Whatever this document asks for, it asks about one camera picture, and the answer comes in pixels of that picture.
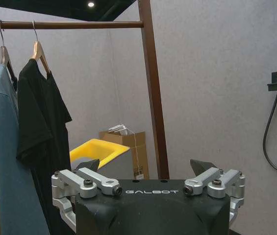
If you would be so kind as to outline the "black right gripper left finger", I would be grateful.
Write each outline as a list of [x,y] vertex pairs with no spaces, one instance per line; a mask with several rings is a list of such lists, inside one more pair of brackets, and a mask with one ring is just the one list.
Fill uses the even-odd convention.
[[86,167],[72,172],[58,170],[51,177],[52,204],[60,211],[62,220],[76,232],[76,214],[69,196],[93,198],[99,189],[104,195],[119,196],[122,187],[118,180],[107,178]]

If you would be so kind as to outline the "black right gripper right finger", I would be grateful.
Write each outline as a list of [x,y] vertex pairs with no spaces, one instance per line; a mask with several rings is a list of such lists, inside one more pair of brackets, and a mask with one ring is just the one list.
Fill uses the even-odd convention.
[[229,197],[228,225],[236,220],[238,210],[245,200],[245,175],[238,170],[217,168],[213,163],[191,159],[190,166],[195,178],[184,181],[183,193],[186,197],[199,196],[204,191],[213,199]]

